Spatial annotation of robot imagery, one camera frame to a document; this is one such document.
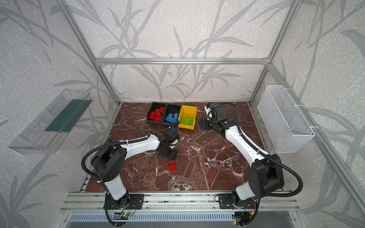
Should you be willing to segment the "blue lego brick top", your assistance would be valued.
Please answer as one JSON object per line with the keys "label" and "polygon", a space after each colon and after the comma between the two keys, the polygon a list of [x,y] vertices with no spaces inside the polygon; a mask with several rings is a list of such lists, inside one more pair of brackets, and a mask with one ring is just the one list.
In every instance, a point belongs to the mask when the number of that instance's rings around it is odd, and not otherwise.
{"label": "blue lego brick top", "polygon": [[176,120],[174,119],[174,115],[173,114],[168,114],[168,116],[166,117],[165,119],[167,122],[170,122],[170,123],[175,123]]}

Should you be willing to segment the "green lego brick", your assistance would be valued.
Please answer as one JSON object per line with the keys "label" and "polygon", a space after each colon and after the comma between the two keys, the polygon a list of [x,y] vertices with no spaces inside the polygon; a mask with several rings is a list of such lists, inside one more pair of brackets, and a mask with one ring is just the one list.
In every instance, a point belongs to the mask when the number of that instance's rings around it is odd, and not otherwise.
{"label": "green lego brick", "polygon": [[185,118],[183,118],[181,120],[181,124],[193,126],[194,125],[194,118],[191,117],[191,116],[186,116]]}

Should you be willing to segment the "red lego brick front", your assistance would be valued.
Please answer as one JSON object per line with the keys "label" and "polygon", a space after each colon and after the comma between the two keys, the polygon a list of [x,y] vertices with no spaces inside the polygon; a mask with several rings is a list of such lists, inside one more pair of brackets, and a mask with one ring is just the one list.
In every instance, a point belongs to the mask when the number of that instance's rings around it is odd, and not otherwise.
{"label": "red lego brick front", "polygon": [[175,163],[174,161],[169,161],[169,168],[170,168],[170,172],[175,172],[176,171],[176,167],[175,167]]}

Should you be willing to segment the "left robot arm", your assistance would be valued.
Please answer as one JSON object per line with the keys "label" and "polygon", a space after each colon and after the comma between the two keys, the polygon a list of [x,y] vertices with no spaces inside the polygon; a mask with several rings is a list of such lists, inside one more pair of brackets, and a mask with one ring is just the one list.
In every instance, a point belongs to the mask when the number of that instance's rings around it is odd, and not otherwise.
{"label": "left robot arm", "polygon": [[109,139],[105,144],[90,150],[82,157],[81,168],[96,178],[106,194],[114,201],[124,200],[128,197],[128,191],[120,175],[124,162],[149,151],[156,152],[157,157],[162,156],[168,161],[173,161],[178,154],[175,147],[179,140],[177,127],[170,127],[132,140]]}

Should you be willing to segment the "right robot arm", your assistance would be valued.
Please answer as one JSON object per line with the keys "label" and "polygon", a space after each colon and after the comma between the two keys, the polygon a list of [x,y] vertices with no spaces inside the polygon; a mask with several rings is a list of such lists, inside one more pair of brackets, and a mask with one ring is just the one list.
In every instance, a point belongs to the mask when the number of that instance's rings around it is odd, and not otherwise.
{"label": "right robot arm", "polygon": [[[207,104],[204,110],[206,118],[200,120],[200,128],[204,131],[214,130],[232,143],[250,166],[248,181],[232,190],[232,202],[235,206],[263,197],[292,197],[302,191],[302,178],[283,164],[278,155],[267,153],[244,133],[240,126],[239,109],[235,104]],[[283,171],[293,175],[298,186],[289,193],[275,193],[285,185]]]}

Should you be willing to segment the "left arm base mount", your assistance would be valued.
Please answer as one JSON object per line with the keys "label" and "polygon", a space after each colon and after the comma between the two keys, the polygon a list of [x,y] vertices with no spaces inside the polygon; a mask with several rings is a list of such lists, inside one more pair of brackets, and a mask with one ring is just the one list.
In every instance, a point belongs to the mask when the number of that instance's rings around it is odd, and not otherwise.
{"label": "left arm base mount", "polygon": [[144,194],[126,194],[121,199],[115,200],[110,194],[106,195],[103,209],[122,210],[140,210],[144,202]]}

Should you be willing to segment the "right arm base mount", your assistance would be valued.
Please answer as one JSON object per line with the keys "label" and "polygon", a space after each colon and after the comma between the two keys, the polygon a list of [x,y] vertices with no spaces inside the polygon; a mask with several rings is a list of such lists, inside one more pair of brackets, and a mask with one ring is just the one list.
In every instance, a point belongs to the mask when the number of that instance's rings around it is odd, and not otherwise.
{"label": "right arm base mount", "polygon": [[219,203],[220,209],[246,209],[246,210],[255,210],[257,206],[257,202],[252,199],[241,200],[238,196],[232,193],[221,193],[217,194],[214,197],[214,200]]}

